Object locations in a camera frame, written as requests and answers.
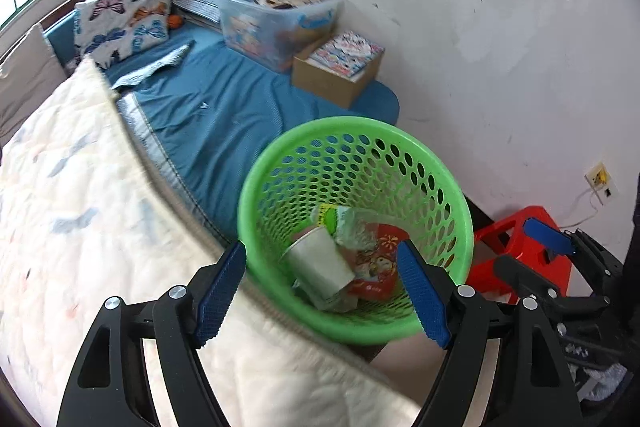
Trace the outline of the red printed snack cup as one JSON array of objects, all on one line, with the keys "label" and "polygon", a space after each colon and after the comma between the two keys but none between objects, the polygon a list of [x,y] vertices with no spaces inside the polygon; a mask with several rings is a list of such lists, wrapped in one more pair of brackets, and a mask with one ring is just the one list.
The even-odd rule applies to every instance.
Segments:
[{"label": "red printed snack cup", "polygon": [[366,225],[363,239],[350,251],[355,278],[347,287],[348,295],[370,303],[390,300],[398,286],[397,249],[408,238],[409,234],[396,225]]}]

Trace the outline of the clear plastic wrapper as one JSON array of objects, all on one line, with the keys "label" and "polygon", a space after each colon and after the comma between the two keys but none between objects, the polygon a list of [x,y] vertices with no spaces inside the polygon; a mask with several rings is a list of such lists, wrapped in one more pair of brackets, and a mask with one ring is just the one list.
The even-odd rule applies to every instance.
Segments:
[{"label": "clear plastic wrapper", "polygon": [[353,251],[370,251],[378,243],[380,216],[372,210],[320,202],[311,209],[310,220],[323,225],[335,243]]}]

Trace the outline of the white paper cup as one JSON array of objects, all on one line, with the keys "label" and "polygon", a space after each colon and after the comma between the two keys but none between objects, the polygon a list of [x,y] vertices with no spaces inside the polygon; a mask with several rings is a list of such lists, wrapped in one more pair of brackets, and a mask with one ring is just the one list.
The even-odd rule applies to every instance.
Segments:
[{"label": "white paper cup", "polygon": [[339,294],[355,280],[355,272],[324,225],[296,239],[284,252],[283,259],[296,279],[322,299]]}]

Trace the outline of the silver foil packet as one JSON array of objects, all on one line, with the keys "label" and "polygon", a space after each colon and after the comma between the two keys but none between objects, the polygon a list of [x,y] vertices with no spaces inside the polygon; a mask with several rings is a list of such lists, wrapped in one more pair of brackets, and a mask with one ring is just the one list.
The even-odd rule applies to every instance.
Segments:
[{"label": "silver foil packet", "polygon": [[348,313],[355,311],[358,307],[358,298],[349,295],[349,293],[345,293],[345,291],[340,291],[329,298],[324,298],[320,296],[317,291],[314,291],[311,287],[299,280],[293,283],[292,291],[294,291],[297,297],[303,299],[305,303],[309,303],[322,312]]}]

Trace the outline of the red plastic stool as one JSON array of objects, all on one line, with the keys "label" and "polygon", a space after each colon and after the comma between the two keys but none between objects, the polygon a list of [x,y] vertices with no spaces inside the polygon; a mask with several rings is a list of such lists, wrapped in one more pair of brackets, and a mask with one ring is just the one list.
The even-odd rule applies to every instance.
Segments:
[{"label": "red plastic stool", "polygon": [[527,265],[566,296],[572,265],[563,256],[553,257],[541,243],[526,236],[523,225],[528,218],[536,218],[558,231],[549,213],[541,206],[528,206],[502,220],[484,225],[474,232],[474,260],[466,283],[481,294],[487,294],[504,303],[518,302],[511,287],[494,275],[494,261],[509,256]]}]

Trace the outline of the cream quilted blanket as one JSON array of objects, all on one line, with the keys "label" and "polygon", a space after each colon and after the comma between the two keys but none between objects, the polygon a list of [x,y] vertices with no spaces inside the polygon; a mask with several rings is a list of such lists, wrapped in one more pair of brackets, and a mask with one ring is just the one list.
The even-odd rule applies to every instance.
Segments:
[{"label": "cream quilted blanket", "polygon": [[[1,166],[1,368],[52,426],[107,298],[153,300],[221,245],[158,193],[91,60],[14,135]],[[419,408],[346,349],[236,293],[203,369],[235,426],[408,426]]]}]

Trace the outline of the green plastic mesh basket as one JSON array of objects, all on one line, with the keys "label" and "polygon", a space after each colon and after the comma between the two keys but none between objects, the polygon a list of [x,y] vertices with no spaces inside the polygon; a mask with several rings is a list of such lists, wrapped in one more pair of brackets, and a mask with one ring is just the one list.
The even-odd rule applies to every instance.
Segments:
[{"label": "green plastic mesh basket", "polygon": [[[323,299],[288,259],[293,244],[324,228],[355,278]],[[238,230],[248,271],[276,305],[348,345],[378,345],[420,329],[396,269],[411,239],[454,283],[473,259],[469,206],[450,171],[424,144],[370,118],[301,124],[270,143],[250,168]]]}]

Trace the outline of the colourful books in box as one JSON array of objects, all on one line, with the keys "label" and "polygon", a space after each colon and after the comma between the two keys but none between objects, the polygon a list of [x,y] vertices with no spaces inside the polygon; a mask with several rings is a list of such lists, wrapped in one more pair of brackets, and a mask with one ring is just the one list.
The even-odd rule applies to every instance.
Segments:
[{"label": "colourful books in box", "polygon": [[384,51],[384,46],[356,32],[344,31],[315,49],[306,62],[355,82]]}]

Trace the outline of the cardboard box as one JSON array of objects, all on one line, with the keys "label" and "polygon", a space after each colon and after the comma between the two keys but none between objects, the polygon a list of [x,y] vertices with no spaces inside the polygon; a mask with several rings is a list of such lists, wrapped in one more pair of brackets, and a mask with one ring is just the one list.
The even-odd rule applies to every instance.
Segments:
[{"label": "cardboard box", "polygon": [[341,32],[311,43],[303,49],[303,51],[300,51],[299,54],[296,54],[293,58],[291,80],[294,87],[318,95],[320,98],[324,98],[326,101],[332,102],[337,106],[349,108],[378,73],[385,51],[366,67],[363,74],[355,82],[306,62],[306,58],[314,52],[315,49],[322,46],[329,38],[339,34],[341,34]]}]

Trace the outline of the blue mattress sheet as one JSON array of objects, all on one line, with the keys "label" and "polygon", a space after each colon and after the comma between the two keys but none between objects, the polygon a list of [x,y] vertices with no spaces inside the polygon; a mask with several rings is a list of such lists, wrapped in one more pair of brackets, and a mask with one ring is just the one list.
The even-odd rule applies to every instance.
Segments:
[{"label": "blue mattress sheet", "polygon": [[125,91],[116,110],[182,205],[221,244],[236,236],[236,207],[257,157],[304,122],[364,116],[396,124],[399,102],[372,81],[348,109],[292,86],[291,78],[229,49],[212,28],[186,22],[166,42],[107,69],[108,81],[187,44],[183,61]]}]

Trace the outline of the beige cushion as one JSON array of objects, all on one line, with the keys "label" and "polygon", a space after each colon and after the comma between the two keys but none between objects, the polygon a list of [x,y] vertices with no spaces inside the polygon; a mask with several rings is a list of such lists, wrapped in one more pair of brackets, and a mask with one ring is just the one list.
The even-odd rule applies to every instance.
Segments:
[{"label": "beige cushion", "polygon": [[1,64],[1,146],[66,78],[41,25],[35,24]]}]

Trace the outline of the clear plastic storage bin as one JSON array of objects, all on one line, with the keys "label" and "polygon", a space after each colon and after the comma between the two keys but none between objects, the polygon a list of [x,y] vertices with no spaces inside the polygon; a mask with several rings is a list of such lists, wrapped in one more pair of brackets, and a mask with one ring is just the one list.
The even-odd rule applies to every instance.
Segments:
[{"label": "clear plastic storage bin", "polygon": [[270,8],[258,0],[214,0],[224,43],[275,72],[285,72],[295,54],[329,35],[342,0],[317,0],[294,8]]}]

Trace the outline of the butterfly print pillow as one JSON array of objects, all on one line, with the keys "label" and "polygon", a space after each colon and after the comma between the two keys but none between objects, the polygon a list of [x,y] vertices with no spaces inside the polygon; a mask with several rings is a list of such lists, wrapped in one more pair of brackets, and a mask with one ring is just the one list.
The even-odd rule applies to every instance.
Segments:
[{"label": "butterfly print pillow", "polygon": [[172,0],[87,0],[75,5],[77,62],[89,55],[107,70],[165,42]]}]

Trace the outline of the wall power socket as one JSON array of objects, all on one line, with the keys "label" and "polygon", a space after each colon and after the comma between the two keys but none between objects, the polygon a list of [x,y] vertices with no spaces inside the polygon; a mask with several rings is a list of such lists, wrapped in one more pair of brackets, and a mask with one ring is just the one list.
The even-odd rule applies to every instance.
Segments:
[{"label": "wall power socket", "polygon": [[602,161],[599,161],[586,172],[585,179],[602,206],[606,206],[611,200],[616,199],[618,195],[617,187],[612,174]]}]

